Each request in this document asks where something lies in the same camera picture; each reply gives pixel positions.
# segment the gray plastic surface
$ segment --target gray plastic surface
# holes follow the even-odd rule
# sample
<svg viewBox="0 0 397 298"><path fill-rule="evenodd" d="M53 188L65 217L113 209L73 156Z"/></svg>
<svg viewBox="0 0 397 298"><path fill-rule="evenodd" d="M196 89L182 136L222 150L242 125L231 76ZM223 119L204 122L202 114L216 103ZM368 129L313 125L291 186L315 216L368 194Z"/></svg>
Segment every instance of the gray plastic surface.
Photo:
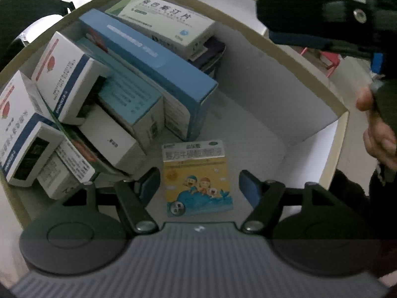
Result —
<svg viewBox="0 0 397 298"><path fill-rule="evenodd" d="M75 278L30 272L12 288L18 298L379 298L387 290L366 272L331 279L297 271L264 238L233 223L168 223L136 237L100 271Z"/></svg>

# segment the cardboard box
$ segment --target cardboard box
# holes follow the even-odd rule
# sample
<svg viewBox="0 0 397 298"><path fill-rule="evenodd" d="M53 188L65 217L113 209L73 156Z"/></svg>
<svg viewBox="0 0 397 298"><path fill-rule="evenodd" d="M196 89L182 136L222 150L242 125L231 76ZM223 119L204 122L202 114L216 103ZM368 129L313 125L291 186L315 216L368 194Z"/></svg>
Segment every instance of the cardboard box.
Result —
<svg viewBox="0 0 397 298"><path fill-rule="evenodd" d="M62 130L65 137L56 148L56 153L79 183L91 181L96 187L110 187L125 179L126 175L113 168L103 156L90 148L77 131L68 126Z"/></svg>
<svg viewBox="0 0 397 298"><path fill-rule="evenodd" d="M214 34L215 21L163 0L121 0L106 13L184 59Z"/></svg>
<svg viewBox="0 0 397 298"><path fill-rule="evenodd" d="M0 162L11 185L29 187L63 139L34 83L17 71L0 95Z"/></svg>
<svg viewBox="0 0 397 298"><path fill-rule="evenodd" d="M146 150L164 128L162 94L88 39L76 43L111 71L99 102Z"/></svg>
<svg viewBox="0 0 397 298"><path fill-rule="evenodd" d="M79 130L113 167L128 174L133 174L146 159L138 142L98 104Z"/></svg>
<svg viewBox="0 0 397 298"><path fill-rule="evenodd" d="M92 41L163 94L165 126L184 141L196 139L218 83L98 10L85 13L80 21Z"/></svg>
<svg viewBox="0 0 397 298"><path fill-rule="evenodd" d="M209 77L216 79L216 71L225 53L226 45L216 37L209 38L202 49L189 58L189 62Z"/></svg>
<svg viewBox="0 0 397 298"><path fill-rule="evenodd" d="M168 216L233 209L222 141L169 143L162 154Z"/></svg>
<svg viewBox="0 0 397 298"><path fill-rule="evenodd" d="M49 198L60 199L79 185L75 176L66 168L56 153L53 153L37 176Z"/></svg>
<svg viewBox="0 0 397 298"><path fill-rule="evenodd" d="M21 66L26 73L34 68L38 62L37 50L47 45L56 29L71 39L80 39L86 29L82 31L79 17L93 8L106 10L117 1L92 0L74 10L22 50L0 72L0 81L8 81ZM264 26L255 18L255 0L171 1L214 19L215 36L227 45L217 73L222 88L214 93L200 140L223 141L228 152L234 206L223 213L179 219L192 223L234 221L241 226L252 211L239 191L238 177L243 169L262 181L274 179L288 187L303 187L305 182L313 181L328 188L349 116L334 94L332 82L290 47L275 45L262 35L259 29ZM154 166L162 168L161 145L171 142L178 140L170 131L163 131L154 140L147 160L135 173L137 178ZM42 200L39 196L27 199L22 195L23 190L9 187L8 183L2 186L13 199L15 214L25 221L23 225L29 222L25 218L27 211L37 211L38 206L43 211L47 207L43 203L48 196L41 187L35 193L41 194ZM159 225L175 221L164 209L161 190L156 192L147 210Z"/></svg>
<svg viewBox="0 0 397 298"><path fill-rule="evenodd" d="M109 69L59 32L50 40L32 75L44 101L62 123L80 125Z"/></svg>

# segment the screw head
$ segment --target screw head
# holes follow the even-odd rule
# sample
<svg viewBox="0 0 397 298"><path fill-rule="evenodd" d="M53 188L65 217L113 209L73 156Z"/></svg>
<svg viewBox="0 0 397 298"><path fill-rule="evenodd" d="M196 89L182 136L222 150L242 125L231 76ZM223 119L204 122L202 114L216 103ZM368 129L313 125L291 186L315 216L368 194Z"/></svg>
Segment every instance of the screw head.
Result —
<svg viewBox="0 0 397 298"><path fill-rule="evenodd" d="M136 224L136 229L141 233L149 233L156 228L153 221L140 221Z"/></svg>
<svg viewBox="0 0 397 298"><path fill-rule="evenodd" d="M244 223L244 229L250 233L259 232L265 226L260 221L247 221Z"/></svg>
<svg viewBox="0 0 397 298"><path fill-rule="evenodd" d="M359 23L366 23L367 22L367 15L361 9L355 9L353 11L354 17Z"/></svg>
<svg viewBox="0 0 397 298"><path fill-rule="evenodd" d="M318 183L315 183L315 182L307 182L307 183L305 183L305 186L315 186L315 185L318 185Z"/></svg>

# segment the red logo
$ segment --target red logo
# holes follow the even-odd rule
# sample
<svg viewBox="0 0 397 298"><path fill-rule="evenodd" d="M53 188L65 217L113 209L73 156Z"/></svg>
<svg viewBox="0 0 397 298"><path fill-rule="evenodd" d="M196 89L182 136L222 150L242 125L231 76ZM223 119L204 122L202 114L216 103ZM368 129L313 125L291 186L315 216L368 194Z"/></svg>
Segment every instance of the red logo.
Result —
<svg viewBox="0 0 397 298"><path fill-rule="evenodd" d="M47 72L52 71L54 69L55 66L55 57L51 56L50 60L47 63Z"/></svg>
<svg viewBox="0 0 397 298"><path fill-rule="evenodd" d="M2 119L6 119L9 113L9 101L4 105L3 112L1 114Z"/></svg>

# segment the medicine box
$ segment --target medicine box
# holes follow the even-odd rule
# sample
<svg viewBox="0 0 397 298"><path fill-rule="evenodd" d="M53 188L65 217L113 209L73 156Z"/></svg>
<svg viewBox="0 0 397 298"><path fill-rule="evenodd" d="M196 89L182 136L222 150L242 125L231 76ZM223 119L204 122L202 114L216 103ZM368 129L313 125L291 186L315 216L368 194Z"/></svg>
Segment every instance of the medicine box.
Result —
<svg viewBox="0 0 397 298"><path fill-rule="evenodd" d="M216 71L220 66L225 49L226 44L212 36L204 43L201 50L189 58L188 62L209 77L216 79Z"/></svg>
<svg viewBox="0 0 397 298"><path fill-rule="evenodd" d="M17 71L0 95L0 162L11 185L29 187L63 139L36 86Z"/></svg>
<svg viewBox="0 0 397 298"><path fill-rule="evenodd" d="M62 198L79 185L76 177L66 168L56 152L48 159L37 180L52 199Z"/></svg>
<svg viewBox="0 0 397 298"><path fill-rule="evenodd" d="M162 94L88 39L76 43L111 69L99 102L146 150L164 128Z"/></svg>
<svg viewBox="0 0 397 298"><path fill-rule="evenodd" d="M32 80L60 122L80 125L108 75L105 65L55 32Z"/></svg>
<svg viewBox="0 0 397 298"><path fill-rule="evenodd" d="M168 216L233 209L222 141L169 143L162 154Z"/></svg>
<svg viewBox="0 0 397 298"><path fill-rule="evenodd" d="M218 83L168 49L95 9L80 17L87 37L160 91L165 126L184 141L200 134Z"/></svg>
<svg viewBox="0 0 397 298"><path fill-rule="evenodd" d="M56 153L79 183L91 181L100 188L111 187L125 179L126 175L107 163L72 127L64 126L62 130L65 138L56 148Z"/></svg>
<svg viewBox="0 0 397 298"><path fill-rule="evenodd" d="M146 158L138 142L98 104L79 130L113 167L128 174L133 174Z"/></svg>
<svg viewBox="0 0 397 298"><path fill-rule="evenodd" d="M184 59L214 34L215 21L163 0L121 0L106 13Z"/></svg>

